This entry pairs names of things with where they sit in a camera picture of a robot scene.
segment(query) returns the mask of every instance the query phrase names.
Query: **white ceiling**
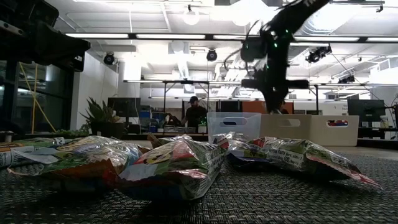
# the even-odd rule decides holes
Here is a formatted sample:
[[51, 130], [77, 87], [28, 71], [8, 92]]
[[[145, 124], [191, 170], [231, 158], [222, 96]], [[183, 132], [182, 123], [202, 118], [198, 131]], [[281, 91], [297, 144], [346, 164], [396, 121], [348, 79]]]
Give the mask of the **white ceiling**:
[[[173, 32], [173, 33], [213, 33], [213, 34], [245, 34], [249, 26], [237, 26], [232, 21], [237, 14], [221, 14], [226, 6], [211, 7], [211, 1], [204, 3], [207, 7], [195, 7], [199, 11], [199, 22], [193, 26], [184, 22], [183, 5], [162, 6], [155, 4], [106, 4], [96, 2], [75, 2], [73, 0], [47, 0], [60, 11], [56, 28], [63, 32]], [[347, 22], [339, 24], [332, 35], [398, 35], [398, 7], [384, 7], [376, 13], [378, 6], [360, 7], [355, 14], [349, 16]], [[242, 9], [250, 14], [251, 10]], [[320, 26], [333, 21], [339, 12], [331, 14], [331, 18], [317, 21]], [[271, 15], [272, 10], [264, 11]], [[93, 49], [103, 55], [101, 49], [112, 45], [135, 45], [138, 53], [145, 61], [143, 73], [172, 73], [177, 69], [177, 58], [168, 54], [170, 41], [153, 40], [99, 40], [93, 41]], [[216, 64], [222, 61], [234, 50], [240, 48], [239, 42], [206, 42], [192, 41], [191, 46], [215, 48], [218, 53], [217, 62], [207, 62], [206, 53], [196, 53], [187, 56], [190, 70], [214, 71]], [[396, 44], [332, 44], [333, 53], [346, 68], [356, 67], [356, 73], [366, 75], [368, 68], [375, 63], [366, 62], [380, 55], [398, 54]], [[290, 51], [290, 59], [295, 66], [288, 69], [291, 77], [330, 77], [339, 74], [345, 69], [329, 55], [321, 62], [308, 66], [305, 56], [300, 53], [305, 48], [294, 47]]]

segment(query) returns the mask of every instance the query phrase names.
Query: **plastic storage bin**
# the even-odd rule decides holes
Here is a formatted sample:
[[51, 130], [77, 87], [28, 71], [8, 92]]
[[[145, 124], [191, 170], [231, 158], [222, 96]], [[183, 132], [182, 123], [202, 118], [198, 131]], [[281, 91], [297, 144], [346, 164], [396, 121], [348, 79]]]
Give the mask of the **plastic storage bin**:
[[234, 131], [243, 133], [249, 139], [260, 137], [261, 114], [260, 113], [207, 113], [208, 139], [213, 143], [214, 134], [223, 134]]

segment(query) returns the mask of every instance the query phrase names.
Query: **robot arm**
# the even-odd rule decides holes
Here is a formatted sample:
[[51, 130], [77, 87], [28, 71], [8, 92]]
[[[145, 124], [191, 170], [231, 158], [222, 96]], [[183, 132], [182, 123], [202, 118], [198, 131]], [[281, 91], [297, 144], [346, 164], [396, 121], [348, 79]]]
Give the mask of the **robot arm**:
[[260, 31], [260, 52], [252, 58], [267, 57], [263, 70], [254, 74], [254, 79], [242, 80], [242, 86], [261, 91], [268, 112], [279, 111], [279, 105], [289, 92], [289, 88], [308, 88], [307, 80], [286, 80], [289, 45], [303, 23], [330, 0], [296, 0], [282, 10]]

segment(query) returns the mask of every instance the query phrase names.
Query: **ceiling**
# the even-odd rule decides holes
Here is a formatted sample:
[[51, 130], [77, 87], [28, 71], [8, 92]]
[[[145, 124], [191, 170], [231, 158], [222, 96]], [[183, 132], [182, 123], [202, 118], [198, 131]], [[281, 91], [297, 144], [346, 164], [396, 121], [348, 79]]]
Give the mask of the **ceiling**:
[[[186, 4], [111, 4], [98, 2], [75, 2], [74, 0], [47, 0], [60, 11], [60, 18], [55, 26], [63, 32], [159, 32], [159, 33], [211, 33], [211, 34], [245, 34], [249, 24], [239, 26], [245, 21], [237, 18], [251, 19], [260, 15], [260, 19], [272, 17], [274, 7], [267, 7], [260, 0], [240, 0], [232, 6], [214, 6], [213, 1], [202, 1], [200, 7], [192, 6], [198, 12], [198, 22], [188, 25], [184, 18], [195, 20], [194, 15], [184, 15]], [[319, 27], [314, 32], [330, 35], [398, 35], [398, 4], [397, 7], [384, 7], [380, 13], [379, 6], [346, 6], [325, 9], [318, 15], [313, 25]], [[94, 40], [92, 52], [99, 57], [105, 51], [117, 49], [122, 45], [125, 52], [115, 52], [121, 60], [129, 54], [129, 46], [136, 46], [142, 57], [143, 75], [171, 74], [178, 70], [179, 60], [169, 54], [171, 41], [156, 40]], [[231, 52], [239, 49], [239, 42], [207, 42], [191, 41], [189, 46], [203, 47], [205, 51], [196, 51], [186, 56], [189, 70], [215, 71]], [[344, 65], [352, 68], [360, 77], [369, 75], [369, 68], [386, 59], [388, 55], [398, 54], [396, 44], [331, 44], [333, 54]], [[206, 54], [209, 48], [215, 48], [218, 59], [207, 62]], [[288, 68], [288, 76], [307, 77], [312, 80], [318, 77], [330, 78], [342, 73], [345, 68], [332, 55], [318, 63], [309, 65], [305, 61], [308, 47], [290, 47], [289, 59], [292, 66]]]

